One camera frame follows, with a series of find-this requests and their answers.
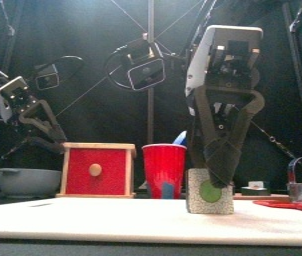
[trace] table surface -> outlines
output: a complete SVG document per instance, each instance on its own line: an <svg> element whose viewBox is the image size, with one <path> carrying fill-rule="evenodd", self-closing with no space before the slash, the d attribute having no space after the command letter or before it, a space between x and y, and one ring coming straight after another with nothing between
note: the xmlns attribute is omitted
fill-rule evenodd
<svg viewBox="0 0 302 256"><path fill-rule="evenodd" d="M185 200L53 198L0 205L0 238L302 246L302 211L233 201L189 214Z"/></svg>

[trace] red plastic cup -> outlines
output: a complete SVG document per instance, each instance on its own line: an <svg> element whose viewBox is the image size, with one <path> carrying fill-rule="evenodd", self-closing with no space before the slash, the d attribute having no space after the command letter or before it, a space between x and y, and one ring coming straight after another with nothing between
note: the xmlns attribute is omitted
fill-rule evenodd
<svg viewBox="0 0 302 256"><path fill-rule="evenodd" d="M141 149L151 198L179 199L187 148L176 144L149 144Z"/></svg>

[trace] red mat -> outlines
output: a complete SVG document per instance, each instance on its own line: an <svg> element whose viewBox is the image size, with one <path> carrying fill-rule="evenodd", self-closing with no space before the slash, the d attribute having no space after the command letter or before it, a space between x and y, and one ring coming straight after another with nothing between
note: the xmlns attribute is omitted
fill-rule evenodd
<svg viewBox="0 0 302 256"><path fill-rule="evenodd" d="M296 209L302 210L302 203L289 203L289 202L283 202L279 200L257 200L252 201L255 204L273 207L273 208L287 208L287 209Z"/></svg>

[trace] black backdrop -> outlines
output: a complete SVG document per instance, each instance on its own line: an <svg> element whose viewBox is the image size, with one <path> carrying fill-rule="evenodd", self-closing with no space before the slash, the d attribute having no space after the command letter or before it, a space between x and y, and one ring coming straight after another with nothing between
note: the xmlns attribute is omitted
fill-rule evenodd
<svg viewBox="0 0 302 256"><path fill-rule="evenodd" d="M201 2L155 1L155 38L165 53L180 52ZM264 96L265 107L253 121L296 156L302 156L300 89L281 9L284 1L269 2L271 8L264 7L269 11L247 24L263 29L256 89ZM292 15L299 3L288 1ZM0 69L10 78L28 77L34 65L61 56L84 59L84 69L58 87L38 91L30 86L37 98L48 101L68 141L136 145L137 187L144 180L141 146L147 144L147 92L129 93L113 87L104 79L102 64L117 47L147 32L147 1L10 0L4 4L16 33L8 36L0 6ZM302 57L302 20L296 36ZM168 62L167 80L155 88L153 142L171 143L189 121L183 73L179 64ZM12 128L0 123L0 156L20 139ZM61 160L58 155L25 147L4 165L61 169ZM252 125L235 173L236 187L247 185L249 180L265 180L275 190L284 189L288 161L275 143Z"/></svg>

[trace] wooden box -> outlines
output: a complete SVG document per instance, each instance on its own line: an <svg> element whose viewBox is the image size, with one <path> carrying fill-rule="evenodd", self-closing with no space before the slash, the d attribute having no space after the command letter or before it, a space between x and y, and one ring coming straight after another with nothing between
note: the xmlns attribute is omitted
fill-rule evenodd
<svg viewBox="0 0 302 256"><path fill-rule="evenodd" d="M64 143L57 197L133 197L133 144Z"/></svg>

